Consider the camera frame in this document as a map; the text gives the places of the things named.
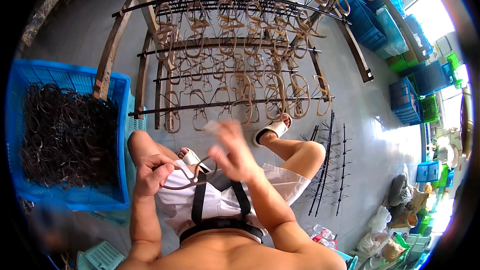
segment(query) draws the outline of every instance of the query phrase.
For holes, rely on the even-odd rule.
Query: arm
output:
[[[169,162],[161,154],[143,157],[139,162],[131,207],[131,249],[117,269],[146,268],[148,263],[160,257],[162,231],[154,195],[173,171]]]
[[[345,262],[336,252],[312,241],[298,225],[291,208],[257,165],[240,125],[221,123],[217,138],[229,154],[227,156],[219,147],[211,147],[209,156],[228,178],[247,183],[258,220],[272,236],[275,248],[294,254],[299,269],[318,268],[319,263],[322,269],[345,269]]]

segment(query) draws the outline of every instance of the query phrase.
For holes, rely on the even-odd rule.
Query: person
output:
[[[257,132],[257,142],[254,141],[285,160],[281,167],[258,166],[241,126],[236,122],[219,123],[215,136],[228,155],[222,148],[212,146],[208,156],[231,181],[231,187],[220,190],[211,183],[203,184],[203,188],[163,188],[188,184],[185,175],[194,177],[190,171],[195,171],[195,166],[186,165],[174,152],[154,142],[147,132],[134,131],[128,140],[129,152],[137,166],[130,221],[131,249],[117,269],[345,270],[345,261],[332,249],[313,241],[298,225],[289,207],[322,165],[325,149],[313,141],[280,139],[279,135],[291,125],[288,115],[281,119],[283,122],[272,122]],[[180,158],[190,151],[182,148]],[[200,174],[205,172],[207,167],[202,167],[199,181]],[[238,184],[240,189],[232,191]],[[197,195],[201,192],[195,189],[203,189],[204,194]],[[170,217],[165,223],[180,237],[180,247],[165,256],[161,254],[162,233],[155,196],[162,211]],[[202,203],[200,209],[196,207],[198,202]],[[275,248],[261,244],[262,235],[267,233]]]

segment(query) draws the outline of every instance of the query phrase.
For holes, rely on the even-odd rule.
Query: hand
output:
[[[215,135],[229,154],[226,155],[218,146],[212,146],[208,149],[208,156],[222,168],[226,177],[249,183],[264,175],[243,137],[240,124],[234,121],[219,123]]]
[[[140,197],[155,195],[173,172],[174,165],[176,163],[163,154],[142,157],[137,167],[134,195]]]

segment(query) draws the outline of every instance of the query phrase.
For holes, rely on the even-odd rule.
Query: white shorts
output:
[[[176,163],[179,167],[185,170],[185,173],[189,177],[194,176],[181,159],[177,160]],[[309,179],[288,169],[279,168],[269,164],[263,164],[262,167],[265,177],[289,206],[297,200],[297,198],[303,193],[303,190],[305,190],[310,183]],[[181,187],[189,183],[189,180],[181,170],[174,170],[170,176],[168,176],[165,185],[169,187]],[[247,185],[242,183],[242,186],[251,205],[251,212],[247,214],[248,224],[261,229],[263,235],[266,235],[267,230],[263,227],[256,216]],[[192,204],[194,201],[195,188],[195,186],[183,190],[169,190],[162,188],[157,192],[157,204],[169,217],[165,219],[165,223],[170,226],[179,237],[184,231],[195,226],[192,221]],[[201,215],[202,219],[214,217],[240,218],[241,209],[233,189],[229,187],[223,192],[220,192],[210,183],[207,183]]]

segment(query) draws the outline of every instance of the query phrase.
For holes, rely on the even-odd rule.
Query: leg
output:
[[[288,117],[285,116],[283,120],[288,127]],[[262,135],[260,144],[285,161],[280,166],[281,168],[288,169],[309,180],[312,180],[325,159],[325,148],[322,144],[315,141],[282,140],[273,131]]]
[[[176,161],[179,157],[167,147],[152,140],[150,135],[143,130],[135,130],[128,138],[128,151],[135,165],[138,165],[140,158],[144,156],[163,154]],[[189,166],[190,171],[195,172],[194,166]]]

